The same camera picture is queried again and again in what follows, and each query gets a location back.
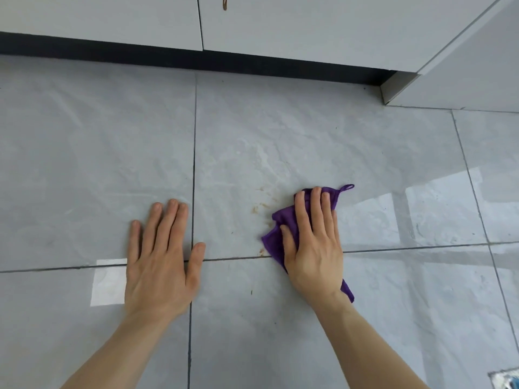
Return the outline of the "narrow white cabinet door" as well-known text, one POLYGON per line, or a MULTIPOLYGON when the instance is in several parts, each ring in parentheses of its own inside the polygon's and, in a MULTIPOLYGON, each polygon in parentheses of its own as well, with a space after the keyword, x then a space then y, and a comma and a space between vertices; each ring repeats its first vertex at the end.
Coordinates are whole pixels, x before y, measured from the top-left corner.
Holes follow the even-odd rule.
POLYGON ((197 0, 0 0, 0 32, 203 50, 197 0))

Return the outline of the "person's left hand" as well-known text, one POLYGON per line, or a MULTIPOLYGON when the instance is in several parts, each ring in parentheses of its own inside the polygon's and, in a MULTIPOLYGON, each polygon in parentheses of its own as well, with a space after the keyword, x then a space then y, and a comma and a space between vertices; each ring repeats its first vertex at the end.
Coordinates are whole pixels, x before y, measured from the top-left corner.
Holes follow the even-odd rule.
POLYGON ((198 293, 199 289, 186 289, 185 286, 188 261, 184 261, 183 243, 189 215, 186 203, 178 201, 167 251, 164 254, 154 253, 157 228, 166 207, 167 203, 152 204, 147 222, 141 226, 140 257, 136 263, 127 263, 126 315, 138 311, 181 315, 198 293))

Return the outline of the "person's right hand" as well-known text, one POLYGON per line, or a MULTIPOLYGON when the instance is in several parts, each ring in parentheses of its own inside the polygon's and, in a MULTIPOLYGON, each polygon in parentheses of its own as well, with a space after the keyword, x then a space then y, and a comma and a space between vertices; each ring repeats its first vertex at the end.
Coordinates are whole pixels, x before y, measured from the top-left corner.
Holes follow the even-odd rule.
POLYGON ((321 192, 325 236, 318 239, 313 235, 311 215, 305 205, 305 193, 295 195, 295 211, 300 232, 297 248, 296 272, 288 272, 290 281, 312 308, 317 308, 333 297, 342 295, 343 255, 334 240, 334 224, 330 196, 321 192))

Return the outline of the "person's left forearm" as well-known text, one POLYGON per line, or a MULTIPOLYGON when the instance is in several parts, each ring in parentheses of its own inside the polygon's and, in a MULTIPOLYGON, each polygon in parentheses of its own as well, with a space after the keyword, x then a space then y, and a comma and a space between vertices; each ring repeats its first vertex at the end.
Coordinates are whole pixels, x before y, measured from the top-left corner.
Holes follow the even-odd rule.
POLYGON ((129 313, 60 389, 136 389, 154 349, 179 314, 129 313))

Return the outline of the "person's right forearm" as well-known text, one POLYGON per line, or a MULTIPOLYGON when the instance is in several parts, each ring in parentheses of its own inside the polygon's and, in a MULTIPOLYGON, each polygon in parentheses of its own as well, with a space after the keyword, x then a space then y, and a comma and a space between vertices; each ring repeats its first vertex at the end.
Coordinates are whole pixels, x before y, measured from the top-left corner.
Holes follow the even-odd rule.
POLYGON ((342 292, 308 299, 350 389, 430 389, 342 292))

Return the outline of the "black cabinet toe kick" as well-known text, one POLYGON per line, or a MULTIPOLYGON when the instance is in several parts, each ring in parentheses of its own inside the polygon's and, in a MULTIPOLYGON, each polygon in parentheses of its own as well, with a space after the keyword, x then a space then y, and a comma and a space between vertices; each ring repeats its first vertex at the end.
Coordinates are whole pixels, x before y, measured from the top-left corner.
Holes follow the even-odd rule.
POLYGON ((0 54, 380 86, 396 71, 218 51, 0 32, 0 54))

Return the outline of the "white corner cabinet panel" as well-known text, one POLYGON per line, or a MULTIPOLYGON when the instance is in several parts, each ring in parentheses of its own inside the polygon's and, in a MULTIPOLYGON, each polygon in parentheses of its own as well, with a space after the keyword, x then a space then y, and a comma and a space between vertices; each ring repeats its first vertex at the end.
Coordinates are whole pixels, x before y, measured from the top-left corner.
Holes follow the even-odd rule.
POLYGON ((519 0, 497 0, 417 73, 381 87, 385 105, 519 113, 519 0))

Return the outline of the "grey patterned object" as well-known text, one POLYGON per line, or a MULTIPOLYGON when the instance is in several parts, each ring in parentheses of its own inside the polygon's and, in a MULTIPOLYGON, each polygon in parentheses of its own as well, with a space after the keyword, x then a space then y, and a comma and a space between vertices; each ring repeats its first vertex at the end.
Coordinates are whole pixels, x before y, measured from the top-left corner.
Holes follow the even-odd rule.
POLYGON ((492 389, 519 389, 519 367, 488 373, 492 389))

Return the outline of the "purple cleaning cloth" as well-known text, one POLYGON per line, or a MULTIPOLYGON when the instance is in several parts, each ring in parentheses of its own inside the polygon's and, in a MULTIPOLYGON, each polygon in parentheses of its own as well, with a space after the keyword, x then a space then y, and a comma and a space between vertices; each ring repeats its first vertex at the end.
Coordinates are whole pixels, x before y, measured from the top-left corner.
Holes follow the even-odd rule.
MULTIPOLYGON (((330 196, 331 209, 334 210, 338 203, 339 196, 342 192, 354 189, 354 184, 346 184, 339 189, 334 189, 331 187, 322 187, 322 193, 328 193, 330 196)), ((283 236, 281 231, 281 226, 288 227, 291 235, 293 236, 293 240, 295 242, 296 248, 299 247, 300 241, 300 232, 297 225, 296 219, 296 211, 295 205, 285 207, 274 212, 271 216, 274 221, 274 227, 269 231, 266 235, 261 237, 264 248, 267 250, 269 255, 277 261, 285 272, 287 269, 284 264, 284 246, 283 246, 283 236)))

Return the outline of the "wide white cabinet door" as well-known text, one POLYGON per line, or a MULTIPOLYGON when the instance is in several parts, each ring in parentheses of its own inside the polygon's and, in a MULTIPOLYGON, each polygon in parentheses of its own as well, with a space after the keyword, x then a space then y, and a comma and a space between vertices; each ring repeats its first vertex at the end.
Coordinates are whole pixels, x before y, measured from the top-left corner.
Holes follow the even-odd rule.
POLYGON ((198 0, 205 50, 418 72, 496 0, 198 0))

